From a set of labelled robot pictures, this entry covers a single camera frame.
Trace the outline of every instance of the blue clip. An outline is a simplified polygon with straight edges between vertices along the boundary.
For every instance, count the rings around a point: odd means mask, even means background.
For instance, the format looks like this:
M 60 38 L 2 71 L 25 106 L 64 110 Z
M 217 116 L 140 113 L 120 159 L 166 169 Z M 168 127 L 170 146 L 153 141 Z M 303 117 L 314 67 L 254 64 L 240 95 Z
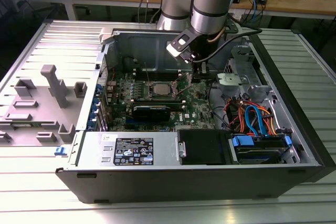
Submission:
M 55 156 L 66 156 L 67 154 L 65 153 L 65 148 L 64 147 L 57 147 L 55 152 L 54 152 L 54 155 Z
M 100 92 L 103 91 L 103 87 L 102 87 L 102 85 L 97 84 L 97 85 L 96 85 L 96 90 L 97 90 L 97 91 L 100 91 Z
M 286 140 L 286 143 L 288 144 L 288 146 L 292 146 L 292 140 L 290 139 L 289 136 L 285 136 L 285 140 Z
M 259 123 L 259 128 L 260 128 L 260 132 L 262 135 L 265 135 L 265 136 L 268 136 L 267 132 L 266 132 L 266 129 L 263 125 L 263 117 L 261 115 L 261 112 L 260 110 L 257 108 L 257 106 L 254 106 L 254 105 L 250 105 L 249 107 L 246 108 L 246 111 L 245 111 L 245 121 L 246 121 L 246 125 L 247 127 L 250 128 L 250 130 L 254 133 L 255 136 L 258 136 L 258 132 L 252 127 L 252 125 L 250 124 L 250 120 L 249 120 L 249 117 L 248 117 L 248 112 L 251 110 L 251 109 L 254 109 L 257 113 L 257 116 L 258 116 L 258 123 Z
M 93 103 L 93 104 L 98 104 L 98 103 L 99 103 L 98 98 L 97 98 L 97 97 L 94 97 L 94 98 L 92 99 L 92 103 Z
M 244 146 L 244 145 L 254 145 L 253 138 L 251 136 L 235 136 L 232 139 L 233 146 L 236 147 L 238 145 Z
M 88 121 L 87 126 L 94 127 L 96 125 L 96 122 Z

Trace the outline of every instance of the table leg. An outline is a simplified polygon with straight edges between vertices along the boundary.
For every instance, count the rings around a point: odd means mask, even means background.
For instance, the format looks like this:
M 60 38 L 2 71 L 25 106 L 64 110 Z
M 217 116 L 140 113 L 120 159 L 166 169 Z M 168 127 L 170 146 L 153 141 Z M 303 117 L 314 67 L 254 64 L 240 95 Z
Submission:
M 69 20 L 78 20 L 75 6 L 72 3 L 64 3 Z

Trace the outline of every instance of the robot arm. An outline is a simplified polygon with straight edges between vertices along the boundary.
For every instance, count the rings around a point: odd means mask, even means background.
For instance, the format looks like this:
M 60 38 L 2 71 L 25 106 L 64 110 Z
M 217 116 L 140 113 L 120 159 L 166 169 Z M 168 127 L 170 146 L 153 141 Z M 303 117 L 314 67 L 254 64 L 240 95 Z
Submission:
M 181 17 L 183 14 L 189 13 L 190 10 L 186 10 L 180 7 L 183 0 L 168 1 L 163 2 L 163 16 L 166 15 L 165 19 L 169 19 L 171 24 L 181 22 Z M 193 0 L 192 3 L 192 13 L 191 13 L 191 26 L 179 34 L 168 46 L 167 50 L 169 53 L 178 57 L 181 56 L 184 60 L 189 60 L 184 58 L 181 53 L 184 52 L 188 47 L 195 48 L 195 44 L 205 45 L 204 42 L 218 34 L 224 27 L 226 16 L 229 10 L 231 0 Z M 166 10 L 171 11 L 175 14 L 181 14 L 180 16 L 167 15 Z M 159 22 L 159 29 L 165 29 Z M 200 50 L 197 58 L 205 58 L 211 50 Z

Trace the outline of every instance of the floor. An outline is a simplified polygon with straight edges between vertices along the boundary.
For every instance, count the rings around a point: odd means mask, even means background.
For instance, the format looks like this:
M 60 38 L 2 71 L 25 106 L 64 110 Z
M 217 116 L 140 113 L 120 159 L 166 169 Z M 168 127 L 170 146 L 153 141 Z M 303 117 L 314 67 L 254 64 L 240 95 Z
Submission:
M 14 63 L 44 19 L 67 19 L 62 6 L 34 15 L 27 4 L 21 3 L 20 5 L 19 13 L 9 11 L 4 14 L 7 11 L 7 5 L 0 1 L 0 79 Z M 32 5 L 34 9 L 50 6 L 50 4 L 41 3 L 32 3 Z M 104 6 L 88 7 L 90 9 L 89 15 L 85 9 L 77 10 L 80 20 L 136 22 L 138 19 L 137 9 L 132 7 L 111 7 L 111 17 L 107 16 L 106 7 Z M 154 11 L 151 9 L 148 11 L 147 21 Z M 144 22 L 144 10 L 140 13 L 140 20 Z M 254 24 L 262 28 L 289 28 L 292 21 L 292 18 L 273 17 L 271 19 L 270 17 L 263 17 L 262 20 L 257 20 Z M 336 71 L 336 55 L 334 54 L 336 51 L 336 24 L 334 23 L 332 27 L 330 24 L 330 20 L 321 22 L 321 20 L 317 19 L 297 18 L 291 28 L 299 30 L 315 49 L 319 48 L 321 40 L 330 38 L 320 51 L 320 55 Z

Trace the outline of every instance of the metal frame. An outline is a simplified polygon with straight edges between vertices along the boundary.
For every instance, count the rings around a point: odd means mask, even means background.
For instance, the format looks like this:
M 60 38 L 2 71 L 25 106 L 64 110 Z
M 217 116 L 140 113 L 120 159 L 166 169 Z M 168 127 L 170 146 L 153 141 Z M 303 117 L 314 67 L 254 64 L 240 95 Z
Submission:
M 64 26 L 108 26 L 108 23 L 69 22 Z M 282 29 L 264 29 L 283 33 Z M 27 52 L 34 44 L 27 45 Z M 7 78 L 18 67 L 10 69 Z M 6 82 L 1 82 L 1 89 Z M 324 142 L 336 160 L 334 138 Z M 55 176 L 55 164 L 67 163 L 67 158 L 54 156 L 54 147 L 1 147 L 0 219 L 3 223 L 20 223 L 29 216 L 35 223 L 59 223 L 59 216 L 86 223 L 138 224 L 148 223 L 334 223 L 336 220 L 336 173 L 317 183 L 306 183 L 286 192 L 277 199 L 212 200 L 185 202 L 156 202 L 134 204 L 86 205 Z
M 17 3 L 22 0 L 11 0 Z M 108 0 L 28 0 L 32 2 L 47 2 L 64 4 L 69 20 L 78 20 L 75 5 L 104 5 L 104 6 L 125 6 L 138 7 L 139 2 L 128 1 L 108 1 Z M 149 3 L 149 8 L 160 8 L 160 3 Z M 235 14 L 235 18 L 240 19 L 249 9 L 231 8 L 230 13 Z M 334 19 L 334 15 L 313 14 L 313 13 L 295 13 L 295 12 L 278 12 L 273 10 L 265 10 L 264 15 L 280 16 L 280 17 L 294 17 L 294 18 L 316 18 L 316 19 Z

